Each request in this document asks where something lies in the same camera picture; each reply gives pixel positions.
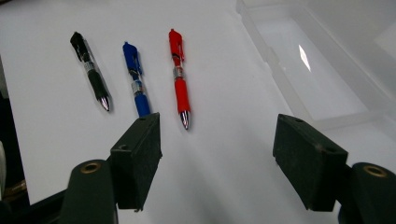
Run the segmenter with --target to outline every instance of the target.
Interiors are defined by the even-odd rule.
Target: pen
[[[96,100],[99,101],[99,103],[106,111],[109,111],[110,103],[107,90],[101,76],[95,69],[95,63],[93,62],[93,58],[88,51],[84,38],[81,34],[74,32],[72,38],[70,39],[70,43],[76,50],[78,59],[84,63],[84,68],[87,72],[88,79],[91,82]]]
[[[133,80],[131,86],[134,92],[134,104],[136,105],[137,113],[141,118],[149,115],[150,111],[148,97],[144,92],[143,83],[139,79],[139,77],[143,75],[143,73],[140,67],[137,48],[133,45],[128,44],[128,42],[125,42],[125,44],[122,46],[122,49],[124,52],[128,72]]]
[[[171,47],[172,59],[175,64],[174,68],[174,80],[175,80],[175,92],[177,98],[177,112],[180,115],[181,122],[186,130],[190,128],[190,104],[189,104],[189,96],[187,94],[187,85],[184,80],[183,73],[183,39],[181,34],[176,32],[174,29],[169,32],[169,43]]]

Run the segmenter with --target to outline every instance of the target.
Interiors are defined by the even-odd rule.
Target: plastic container
[[[237,11],[293,116],[322,131],[376,119],[393,122],[396,50],[378,55],[364,52],[380,52],[378,46],[395,36],[396,25],[393,30],[380,25],[390,35],[382,32],[382,42],[375,43],[381,34],[373,35],[377,30],[361,23],[370,15],[383,17],[385,9],[370,11],[375,1],[360,1],[359,7],[353,5],[356,1],[339,2],[238,0]]]

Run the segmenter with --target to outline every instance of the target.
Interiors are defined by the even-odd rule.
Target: pen grip
[[[88,79],[91,82],[96,100],[99,100],[101,97],[108,96],[107,90],[99,73],[92,69],[88,72]]]
[[[175,91],[177,98],[177,112],[190,111],[189,95],[187,94],[186,81],[182,78],[175,80]]]
[[[139,118],[145,117],[150,114],[149,111],[149,101],[148,97],[145,94],[137,95],[134,98],[134,103],[136,104],[137,113],[139,114]]]

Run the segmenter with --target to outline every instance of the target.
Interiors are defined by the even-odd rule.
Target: white table
[[[176,109],[168,32],[184,37],[192,125]],[[95,100],[74,49],[80,32],[111,94]],[[124,41],[140,52],[153,112],[161,113],[163,158],[143,212],[120,223],[337,223],[338,210],[304,210],[272,156],[278,113],[290,114],[235,2],[15,0],[0,6],[0,53],[31,203],[65,189],[71,170],[109,150],[137,119]],[[359,132],[327,132],[358,155]],[[377,155],[395,171],[395,152]]]

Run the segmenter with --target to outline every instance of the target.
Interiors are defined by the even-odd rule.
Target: metal pen band
[[[85,62],[84,63],[84,68],[85,68],[85,71],[88,73],[89,71],[95,69],[95,64],[93,62],[91,62],[91,61]]]
[[[134,80],[134,82],[131,83],[131,87],[134,96],[144,94],[143,83],[140,80]]]
[[[177,79],[178,77],[184,78],[183,68],[181,66],[176,66],[174,68],[174,79]]]

